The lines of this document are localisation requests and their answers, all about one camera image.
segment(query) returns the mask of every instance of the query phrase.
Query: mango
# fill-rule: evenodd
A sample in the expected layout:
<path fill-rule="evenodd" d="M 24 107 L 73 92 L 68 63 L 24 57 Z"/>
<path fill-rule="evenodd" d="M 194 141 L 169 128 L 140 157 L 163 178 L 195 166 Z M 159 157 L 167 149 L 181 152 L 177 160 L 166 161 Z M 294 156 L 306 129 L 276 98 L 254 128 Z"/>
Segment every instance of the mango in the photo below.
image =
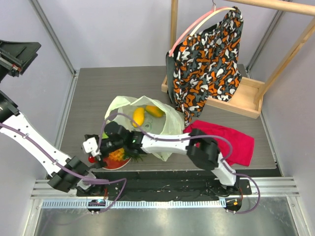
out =
<path fill-rule="evenodd" d="M 162 117 L 164 115 L 164 111 L 162 111 L 160 108 L 156 107 L 156 106 L 146 106 L 146 111 L 147 113 L 149 113 L 150 115 L 154 116 L 154 117 Z"/>
<path fill-rule="evenodd" d="M 144 122 L 144 108 L 143 107 L 138 107 L 136 110 L 134 110 L 133 112 L 133 117 L 135 122 L 137 122 L 137 124 L 139 126 L 141 126 Z M 136 123 L 132 123 L 133 127 L 137 128 L 138 125 Z"/>

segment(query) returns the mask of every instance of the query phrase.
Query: gray wall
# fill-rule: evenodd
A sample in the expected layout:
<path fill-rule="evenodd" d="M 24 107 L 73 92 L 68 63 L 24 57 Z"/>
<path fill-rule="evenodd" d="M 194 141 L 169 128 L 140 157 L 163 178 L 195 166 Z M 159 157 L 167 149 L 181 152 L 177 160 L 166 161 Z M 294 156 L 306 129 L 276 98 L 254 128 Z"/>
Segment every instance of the gray wall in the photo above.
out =
<path fill-rule="evenodd" d="M 33 126 L 54 142 L 71 79 L 61 57 L 38 20 L 29 1 L 1 1 L 0 38 L 37 41 L 38 57 L 23 76 L 7 76 L 0 89 L 18 105 Z M 0 135 L 0 235 L 19 236 L 36 178 L 45 170 L 26 150 Z"/>
<path fill-rule="evenodd" d="M 39 2 L 75 68 L 165 65 L 171 0 Z M 218 7 L 235 5 L 216 3 Z M 244 16 L 239 63 L 248 64 L 275 11 L 238 6 Z M 211 0 L 179 0 L 177 36 L 211 7 Z M 201 29 L 221 21 L 226 12 Z"/>
<path fill-rule="evenodd" d="M 252 70 L 254 79 L 265 81 L 270 76 L 311 19 L 284 14 Z M 285 176 L 294 177 L 310 222 L 315 222 L 315 208 L 310 206 L 315 194 L 314 45 L 315 35 L 266 93 L 262 109 L 280 167 Z"/>

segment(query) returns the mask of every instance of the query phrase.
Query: red cloth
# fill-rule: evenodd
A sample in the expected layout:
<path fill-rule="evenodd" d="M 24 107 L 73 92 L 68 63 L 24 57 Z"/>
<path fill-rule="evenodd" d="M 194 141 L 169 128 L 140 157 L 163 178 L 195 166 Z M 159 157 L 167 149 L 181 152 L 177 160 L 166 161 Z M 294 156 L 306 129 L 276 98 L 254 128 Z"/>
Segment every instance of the red cloth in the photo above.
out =
<path fill-rule="evenodd" d="M 200 129 L 206 134 L 218 135 L 226 138 L 233 146 L 233 152 L 226 160 L 229 165 L 240 164 L 243 166 L 249 166 L 254 151 L 254 138 L 246 134 L 243 134 L 235 129 L 227 128 L 217 124 L 211 124 L 208 122 L 196 120 L 189 125 L 184 133 L 190 133 L 192 129 Z M 218 146 L 223 156 L 226 156 L 229 152 L 229 146 L 226 142 L 216 139 Z"/>

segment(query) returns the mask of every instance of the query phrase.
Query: wooden pole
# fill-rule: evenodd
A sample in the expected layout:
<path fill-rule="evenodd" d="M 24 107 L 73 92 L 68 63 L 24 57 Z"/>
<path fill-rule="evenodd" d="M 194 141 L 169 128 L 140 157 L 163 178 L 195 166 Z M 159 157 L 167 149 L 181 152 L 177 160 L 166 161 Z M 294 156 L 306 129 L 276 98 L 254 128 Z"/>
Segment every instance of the wooden pole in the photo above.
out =
<path fill-rule="evenodd" d="M 315 17 L 303 31 L 301 36 L 297 39 L 295 44 L 292 46 L 290 51 L 286 54 L 274 72 L 271 74 L 267 82 L 262 86 L 257 95 L 254 98 L 255 103 L 257 103 L 265 94 L 265 92 L 270 88 L 270 86 L 276 81 L 282 71 L 286 68 L 286 66 L 290 63 L 290 61 L 295 57 L 295 55 L 300 51 L 306 41 L 312 36 L 315 32 Z"/>
<path fill-rule="evenodd" d="M 315 6 L 279 0 L 226 0 L 252 6 L 315 16 Z"/>
<path fill-rule="evenodd" d="M 178 0 L 172 0 L 171 5 L 171 46 L 173 47 L 176 42 L 176 30 L 177 30 L 177 13 L 178 13 Z"/>

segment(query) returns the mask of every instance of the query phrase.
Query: wooden rack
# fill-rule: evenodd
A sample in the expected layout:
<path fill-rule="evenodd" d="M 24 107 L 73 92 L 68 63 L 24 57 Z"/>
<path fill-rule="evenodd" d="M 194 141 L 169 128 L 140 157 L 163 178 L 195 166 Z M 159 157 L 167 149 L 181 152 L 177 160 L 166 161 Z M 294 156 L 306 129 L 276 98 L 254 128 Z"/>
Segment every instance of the wooden rack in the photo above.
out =
<path fill-rule="evenodd" d="M 268 80 L 264 83 L 257 80 L 252 80 L 243 77 L 239 87 L 229 102 L 222 102 L 214 98 L 208 98 L 206 104 L 218 107 L 227 111 L 235 112 L 251 118 L 259 117 L 261 113 L 262 100 L 264 94 L 280 76 L 282 71 L 291 62 L 295 55 L 300 51 L 306 41 L 312 36 L 315 31 L 315 6 L 298 4 L 293 2 L 279 1 L 279 0 L 226 0 L 253 6 L 265 7 L 275 10 L 294 12 L 304 15 L 314 16 L 309 25 L 305 28 L 300 37 L 296 40 L 289 52 L 273 71 Z M 178 0 L 172 0 L 171 5 L 171 44 L 173 47 L 176 41 L 177 28 L 177 13 Z M 167 77 L 162 83 L 162 91 L 167 92 Z"/>

